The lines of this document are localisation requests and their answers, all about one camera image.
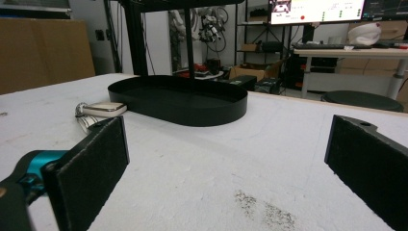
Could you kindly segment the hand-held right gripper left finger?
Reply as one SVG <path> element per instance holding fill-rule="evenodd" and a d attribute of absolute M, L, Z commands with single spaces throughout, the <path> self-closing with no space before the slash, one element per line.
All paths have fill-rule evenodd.
<path fill-rule="evenodd" d="M 41 168 L 60 231 L 87 231 L 129 164 L 121 116 L 93 124 L 63 156 Z"/>

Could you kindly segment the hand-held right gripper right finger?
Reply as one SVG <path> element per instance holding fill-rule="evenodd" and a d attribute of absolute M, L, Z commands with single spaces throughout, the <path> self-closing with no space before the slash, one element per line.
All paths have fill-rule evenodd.
<path fill-rule="evenodd" d="M 324 162 L 395 231 L 408 231 L 408 147 L 360 119 L 334 115 Z"/>

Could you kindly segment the silver metal object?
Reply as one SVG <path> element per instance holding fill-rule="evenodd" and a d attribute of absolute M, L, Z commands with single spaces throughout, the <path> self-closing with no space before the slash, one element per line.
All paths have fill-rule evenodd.
<path fill-rule="evenodd" d="M 99 102 L 94 104 L 80 103 L 75 109 L 76 116 L 119 116 L 127 111 L 127 106 L 117 102 Z"/>

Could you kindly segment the black two-tier oval tray rack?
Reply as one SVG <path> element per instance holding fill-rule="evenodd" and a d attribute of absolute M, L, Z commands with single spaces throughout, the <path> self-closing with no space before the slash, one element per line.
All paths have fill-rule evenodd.
<path fill-rule="evenodd" d="M 108 86 L 110 99 L 128 110 L 176 124 L 206 127 L 236 121 L 247 109 L 247 90 L 233 84 L 199 80 L 194 75 L 191 29 L 186 30 L 188 78 L 150 75 L 143 13 L 239 4 L 243 0 L 117 0 L 125 11 L 134 76 Z"/>

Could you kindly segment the black round stool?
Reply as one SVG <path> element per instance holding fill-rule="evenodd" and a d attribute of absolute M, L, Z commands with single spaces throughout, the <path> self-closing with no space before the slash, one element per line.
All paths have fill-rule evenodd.
<path fill-rule="evenodd" d="M 387 96 L 355 90 L 334 90 L 324 93 L 321 100 L 342 105 L 402 113 L 404 107 Z"/>

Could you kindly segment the light wooden desk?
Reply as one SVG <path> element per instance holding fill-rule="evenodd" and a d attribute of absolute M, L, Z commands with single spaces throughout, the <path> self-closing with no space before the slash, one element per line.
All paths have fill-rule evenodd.
<path fill-rule="evenodd" d="M 408 68 L 407 49 L 310 49 L 293 51 L 306 58 L 306 68 L 301 88 L 301 97 L 305 98 L 309 90 L 361 90 L 378 93 L 396 99 L 402 85 L 405 70 Z M 314 73 L 311 71 L 313 58 L 375 59 L 398 60 L 395 73 L 391 77 L 363 74 Z"/>

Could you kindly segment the brown cardboard board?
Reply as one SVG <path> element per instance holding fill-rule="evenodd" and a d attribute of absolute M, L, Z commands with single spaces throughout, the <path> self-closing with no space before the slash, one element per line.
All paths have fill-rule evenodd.
<path fill-rule="evenodd" d="M 0 94 L 94 74 L 84 21 L 0 18 Z"/>

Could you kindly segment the black keyboard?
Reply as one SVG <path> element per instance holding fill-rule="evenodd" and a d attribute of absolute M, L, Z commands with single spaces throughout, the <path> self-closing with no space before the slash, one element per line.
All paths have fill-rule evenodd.
<path fill-rule="evenodd" d="M 372 49 L 370 45 L 363 44 L 314 44 L 314 43 L 296 43 L 294 49 Z"/>

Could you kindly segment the dark equipment box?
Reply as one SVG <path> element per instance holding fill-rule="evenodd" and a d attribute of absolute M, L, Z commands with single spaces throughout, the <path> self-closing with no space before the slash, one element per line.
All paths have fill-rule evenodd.
<path fill-rule="evenodd" d="M 278 94 L 280 92 L 281 81 L 277 78 L 264 78 L 255 84 L 256 92 Z"/>

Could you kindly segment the white cap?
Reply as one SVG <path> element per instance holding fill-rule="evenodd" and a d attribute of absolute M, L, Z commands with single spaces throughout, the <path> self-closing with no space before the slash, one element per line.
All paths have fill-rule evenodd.
<path fill-rule="evenodd" d="M 357 26 L 348 32 L 348 41 L 350 44 L 373 45 L 379 41 L 381 32 L 379 23 Z"/>

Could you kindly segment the black box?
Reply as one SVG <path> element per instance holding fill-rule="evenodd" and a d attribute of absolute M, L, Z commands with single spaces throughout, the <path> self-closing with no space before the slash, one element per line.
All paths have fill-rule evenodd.
<path fill-rule="evenodd" d="M 229 84 L 233 84 L 244 88 L 245 90 L 254 91 L 257 77 L 252 75 L 240 75 L 234 77 L 228 81 Z"/>

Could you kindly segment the open cardboard box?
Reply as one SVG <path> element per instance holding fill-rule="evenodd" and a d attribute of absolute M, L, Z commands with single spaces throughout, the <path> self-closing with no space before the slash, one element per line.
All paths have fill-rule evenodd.
<path fill-rule="evenodd" d="M 278 61 L 273 64 L 239 64 L 230 69 L 229 78 L 232 79 L 242 75 L 255 76 L 258 81 L 261 81 L 264 78 L 277 78 L 282 63 L 282 61 Z"/>

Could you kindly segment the dark computer monitor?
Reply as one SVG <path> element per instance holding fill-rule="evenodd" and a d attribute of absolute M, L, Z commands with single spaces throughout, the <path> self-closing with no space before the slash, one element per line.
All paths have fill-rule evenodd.
<path fill-rule="evenodd" d="M 368 21 L 408 20 L 408 0 L 365 0 L 362 19 Z"/>

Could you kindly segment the wide computer monitor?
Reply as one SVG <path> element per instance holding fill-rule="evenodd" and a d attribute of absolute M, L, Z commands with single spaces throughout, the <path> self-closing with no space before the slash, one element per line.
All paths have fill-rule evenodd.
<path fill-rule="evenodd" d="M 269 0 L 272 25 L 360 20 L 365 0 Z"/>

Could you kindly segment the black metal shelf unit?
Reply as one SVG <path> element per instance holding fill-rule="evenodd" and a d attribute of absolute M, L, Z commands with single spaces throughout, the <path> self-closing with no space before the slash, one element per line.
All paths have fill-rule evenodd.
<path fill-rule="evenodd" d="M 235 5 L 234 64 L 266 64 L 288 54 L 291 27 L 271 25 L 268 0 L 243 0 Z"/>

